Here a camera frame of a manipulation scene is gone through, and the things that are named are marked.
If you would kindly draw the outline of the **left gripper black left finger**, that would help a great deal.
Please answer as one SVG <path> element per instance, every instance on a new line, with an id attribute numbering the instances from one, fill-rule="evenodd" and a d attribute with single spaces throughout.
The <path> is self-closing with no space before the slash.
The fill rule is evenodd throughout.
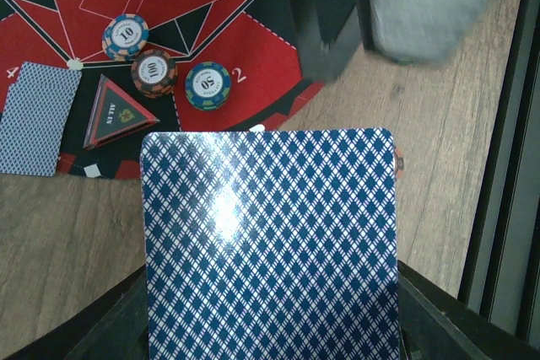
<path id="1" fill-rule="evenodd" d="M 148 359 L 146 271 L 136 270 L 91 305 L 9 359 Z"/>

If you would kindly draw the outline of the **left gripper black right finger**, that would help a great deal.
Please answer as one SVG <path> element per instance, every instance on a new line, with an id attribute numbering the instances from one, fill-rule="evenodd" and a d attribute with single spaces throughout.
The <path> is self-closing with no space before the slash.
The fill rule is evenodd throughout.
<path id="1" fill-rule="evenodd" d="M 402 261 L 397 269 L 401 359 L 539 358 Z"/>

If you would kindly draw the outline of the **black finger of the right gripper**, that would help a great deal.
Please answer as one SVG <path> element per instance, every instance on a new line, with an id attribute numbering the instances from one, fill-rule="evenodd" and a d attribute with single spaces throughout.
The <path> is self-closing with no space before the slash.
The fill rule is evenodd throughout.
<path id="1" fill-rule="evenodd" d="M 303 76 L 332 82 L 348 65 L 361 33 L 357 0 L 288 0 Z"/>

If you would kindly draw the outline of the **teal chip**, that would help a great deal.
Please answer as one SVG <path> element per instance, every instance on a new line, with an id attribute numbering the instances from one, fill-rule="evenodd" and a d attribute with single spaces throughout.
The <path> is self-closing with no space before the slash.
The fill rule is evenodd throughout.
<path id="1" fill-rule="evenodd" d="M 198 63 L 186 75 L 186 98 L 198 110 L 217 110 L 229 98 L 231 87 L 229 71 L 217 62 Z"/>

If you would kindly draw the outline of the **red brown chip stack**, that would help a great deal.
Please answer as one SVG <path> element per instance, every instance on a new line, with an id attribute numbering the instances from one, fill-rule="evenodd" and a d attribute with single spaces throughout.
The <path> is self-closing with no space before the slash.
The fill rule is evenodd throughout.
<path id="1" fill-rule="evenodd" d="M 404 172 L 404 157 L 400 148 L 394 148 L 395 176 L 399 180 Z"/>

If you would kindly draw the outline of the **playing card deck with box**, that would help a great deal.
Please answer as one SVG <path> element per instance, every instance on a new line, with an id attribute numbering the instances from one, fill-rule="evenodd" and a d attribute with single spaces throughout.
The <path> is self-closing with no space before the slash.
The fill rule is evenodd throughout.
<path id="1" fill-rule="evenodd" d="M 397 359 L 384 128 L 153 132 L 140 154 L 152 359 Z"/>

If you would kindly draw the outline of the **blue white chip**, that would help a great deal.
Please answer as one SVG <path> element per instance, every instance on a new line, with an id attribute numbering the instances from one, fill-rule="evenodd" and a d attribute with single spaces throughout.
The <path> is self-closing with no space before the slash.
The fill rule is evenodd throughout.
<path id="1" fill-rule="evenodd" d="M 149 27 L 135 13 L 124 13 L 114 18 L 102 35 L 103 52 L 113 61 L 131 61 L 146 46 Z"/>

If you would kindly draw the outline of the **dealt card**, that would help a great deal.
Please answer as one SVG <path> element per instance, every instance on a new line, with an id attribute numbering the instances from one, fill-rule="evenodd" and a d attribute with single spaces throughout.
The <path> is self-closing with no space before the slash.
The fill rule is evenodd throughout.
<path id="1" fill-rule="evenodd" d="M 53 176 L 79 70 L 24 62 L 1 118 L 1 172 Z"/>

